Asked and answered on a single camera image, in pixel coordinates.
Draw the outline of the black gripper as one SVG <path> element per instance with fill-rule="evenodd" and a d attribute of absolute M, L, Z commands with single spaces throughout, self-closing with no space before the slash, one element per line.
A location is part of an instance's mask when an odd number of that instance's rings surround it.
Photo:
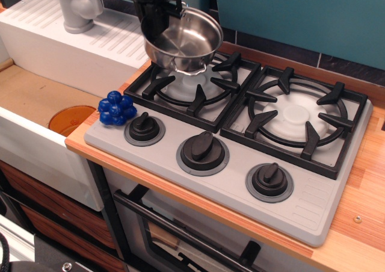
<path fill-rule="evenodd" d="M 140 22 L 147 15 L 147 35 L 157 38 L 169 26 L 169 16 L 181 18 L 182 0 L 131 0 Z"/>

